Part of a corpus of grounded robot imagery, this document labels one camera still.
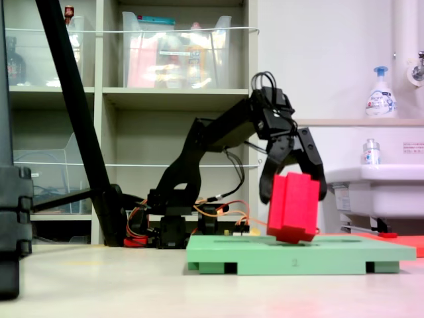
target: floor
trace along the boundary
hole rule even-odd
[[[1,318],[424,317],[424,258],[400,274],[199,276],[184,250],[35,246]]]

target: red block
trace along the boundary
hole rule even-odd
[[[140,238],[125,238],[124,247],[147,247],[148,236]]]
[[[319,182],[309,174],[275,175],[266,234],[281,242],[312,241],[317,229]]]

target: black equipment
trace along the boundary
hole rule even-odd
[[[2,0],[0,4],[0,48],[3,48],[0,51],[0,297],[10,299],[19,294],[19,260],[31,253],[30,211],[41,211],[89,197],[99,218],[105,244],[123,246],[127,235],[125,210],[140,207],[143,200],[122,194],[119,186],[110,184],[59,2],[36,0],[90,188],[32,204],[30,171],[13,166]],[[148,194],[148,209],[143,211],[138,229],[140,233],[146,233],[147,214],[164,215],[160,229],[153,231],[158,247],[184,247],[186,224],[181,216],[191,214],[199,195],[199,162],[203,155],[206,152],[225,152],[244,143],[255,133],[260,139],[268,141],[268,158],[260,178],[259,195],[263,203],[270,200],[274,174],[295,163],[320,182],[320,199],[325,197],[327,185],[323,164],[309,129],[297,129],[289,99],[276,87],[271,74],[265,72],[258,76],[268,78],[272,87],[257,89],[255,77],[249,98],[240,101],[216,120],[194,120],[180,156],[166,169],[157,188]],[[179,184],[187,186],[174,189]],[[215,196],[207,201],[210,203],[218,199],[219,196]],[[216,205],[208,203],[203,208],[213,214]],[[216,230],[217,218],[199,216],[200,232],[215,234]]]

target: shelf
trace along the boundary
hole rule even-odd
[[[308,127],[424,127],[424,119],[296,119],[296,122],[299,126]]]
[[[188,222],[197,222],[197,215],[185,215],[185,220]],[[242,215],[224,215],[223,217],[218,217],[218,221],[220,222],[237,222]],[[150,215],[149,221],[158,222],[162,218],[161,215]]]
[[[88,106],[94,108],[94,87],[85,87]],[[12,109],[65,109],[61,87],[9,86]]]
[[[240,7],[244,0],[119,0],[123,5],[167,7]]]
[[[156,89],[105,87],[118,109],[143,111],[226,111],[248,97],[248,89]]]
[[[32,214],[31,221],[91,221],[91,214]]]

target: black cable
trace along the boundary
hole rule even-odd
[[[253,143],[251,143],[249,141],[245,141],[244,144],[247,144],[249,147],[251,147],[251,148],[253,148],[253,149],[255,149],[255,150],[257,150],[257,151],[259,151],[259,152],[261,152],[263,154],[267,154],[267,152],[266,152],[265,149],[263,149],[263,148],[255,145],[255,144],[253,144]]]
[[[215,197],[208,197],[206,199],[207,202],[218,201],[220,199],[223,199],[224,197],[228,197],[229,195],[232,195],[233,193],[235,193],[241,188],[241,186],[243,185],[246,179],[246,175],[244,173],[244,167],[243,167],[243,163],[241,159],[236,154],[229,152],[227,149],[224,149],[224,153],[226,154],[228,160],[230,160],[231,163],[233,164],[240,182],[238,183],[237,187],[231,190],[230,192],[227,192],[221,195],[216,195]]]

